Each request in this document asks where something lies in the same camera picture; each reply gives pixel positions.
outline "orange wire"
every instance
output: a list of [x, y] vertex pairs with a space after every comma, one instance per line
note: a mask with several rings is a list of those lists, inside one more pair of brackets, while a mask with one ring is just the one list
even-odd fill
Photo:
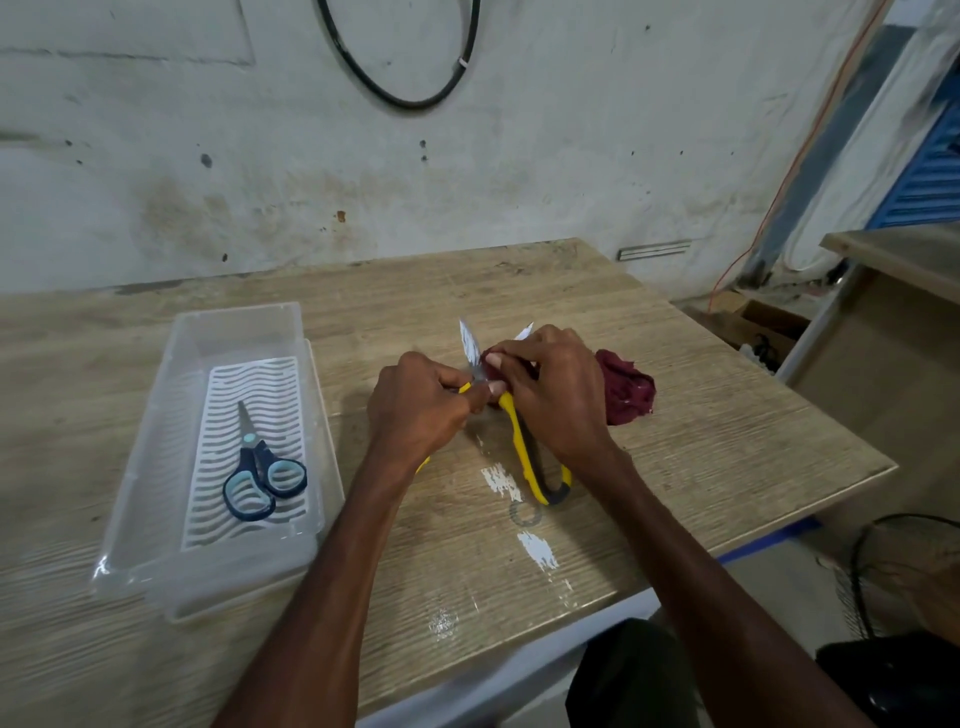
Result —
[[783, 181], [780, 183], [780, 187], [777, 188], [777, 194], [774, 195], [774, 201], [770, 203], [770, 206], [767, 207], [767, 212], [763, 216], [763, 219], [760, 221], [760, 226], [756, 229], [756, 235], [754, 235], [754, 240], [751, 242], [750, 247], [747, 248], [743, 253], [736, 257], [736, 260], [733, 261], [730, 265], [727, 266], [720, 278], [717, 279], [717, 282], [713, 284], [713, 289], [710, 291], [710, 298], [707, 301], [707, 313], [713, 309], [713, 298], [716, 296], [717, 288], [720, 287], [720, 284], [723, 282], [723, 279], [727, 277], [733, 266], [739, 263], [750, 251], [756, 247], [756, 243], [759, 242], [760, 235], [763, 233], [763, 228], [767, 224], [767, 220], [770, 219], [770, 213], [774, 211], [774, 207], [777, 206], [777, 201], [780, 199], [780, 194], [783, 192], [783, 189], [786, 187], [787, 181], [790, 180], [790, 175], [793, 174], [793, 171], [797, 168], [797, 165], [800, 162], [801, 157], [806, 154], [807, 148], [810, 146], [813, 139], [816, 137], [817, 132], [821, 122], [823, 122], [824, 117], [827, 115], [827, 111], [830, 108], [830, 105], [833, 103], [833, 97], [836, 95], [837, 90], [840, 86], [840, 81], [843, 79], [844, 71], [847, 68], [847, 65], [850, 63], [853, 58], [853, 54], [856, 53], [856, 50], [860, 47], [860, 44], [864, 41], [864, 38], [867, 37], [867, 34], [870, 32], [870, 29], [874, 27], [876, 19], [880, 16], [880, 12], [887, 7], [887, 3], [884, 0], [878, 0], [876, 3], [876, 8], [874, 8], [874, 14], [870, 16], [870, 19], [866, 22], [863, 28], [860, 30], [859, 35], [853, 41], [850, 50], [847, 52], [847, 56], [844, 58], [843, 63], [840, 64], [840, 70], [837, 71], [836, 77], [833, 79], [833, 83], [830, 85], [830, 89], [827, 92], [827, 100], [821, 106], [820, 111], [817, 113], [817, 118], [813, 121], [813, 126], [810, 127], [810, 133], [806, 136], [804, 143], [800, 147], [800, 151], [797, 152], [797, 155], [793, 157], [793, 161], [790, 163], [790, 168], [786, 171], [786, 174], [783, 176]]

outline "maroon fabric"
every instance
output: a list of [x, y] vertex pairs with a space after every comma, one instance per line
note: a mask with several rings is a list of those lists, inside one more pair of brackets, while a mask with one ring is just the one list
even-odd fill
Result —
[[[500, 370], [487, 362], [488, 353], [489, 349], [480, 355], [484, 372], [490, 379], [502, 381], [504, 376]], [[639, 372], [634, 362], [624, 361], [606, 349], [597, 352], [596, 359], [600, 371], [603, 372], [608, 425], [625, 425], [637, 417], [653, 412], [657, 386], [652, 376]], [[531, 378], [540, 376], [538, 369], [529, 361], [523, 361], [523, 364]]]

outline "blue shutter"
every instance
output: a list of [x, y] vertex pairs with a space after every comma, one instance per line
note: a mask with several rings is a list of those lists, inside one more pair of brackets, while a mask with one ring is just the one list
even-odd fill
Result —
[[960, 103], [947, 105], [867, 230], [960, 220]]

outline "plastic tray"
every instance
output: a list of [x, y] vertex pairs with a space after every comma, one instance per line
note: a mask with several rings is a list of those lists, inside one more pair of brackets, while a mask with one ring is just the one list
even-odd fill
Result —
[[[198, 453], [204, 457], [211, 446], [204, 424], [209, 425], [211, 404], [228, 413], [230, 397], [248, 396], [249, 388], [243, 387], [225, 393], [224, 375], [271, 368], [279, 368], [281, 376], [273, 382], [270, 376], [258, 378], [261, 401], [278, 401], [298, 416], [284, 418], [288, 430], [262, 434], [277, 454], [303, 462], [309, 484], [296, 504], [278, 507], [266, 521], [232, 521], [209, 487], [210, 478], [219, 477], [217, 468], [232, 470], [229, 458], [199, 467]], [[275, 392], [284, 382], [287, 386]], [[251, 416], [260, 428], [264, 412], [258, 414], [254, 406]], [[290, 429], [292, 418], [297, 427]], [[231, 442], [219, 444], [231, 449]], [[206, 478], [207, 492], [198, 476]], [[300, 305], [181, 314], [113, 506], [94, 568], [94, 593], [104, 598], [143, 593], [170, 621], [226, 607], [298, 576], [317, 552], [318, 533], [333, 523], [343, 500]]]

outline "cardboard box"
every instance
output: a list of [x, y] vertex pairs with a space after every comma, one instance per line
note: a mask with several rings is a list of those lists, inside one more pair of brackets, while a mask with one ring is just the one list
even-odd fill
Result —
[[748, 345], [774, 372], [810, 324], [803, 316], [749, 299], [736, 291], [724, 291], [716, 296], [710, 313], [693, 309], [685, 313], [734, 349]]

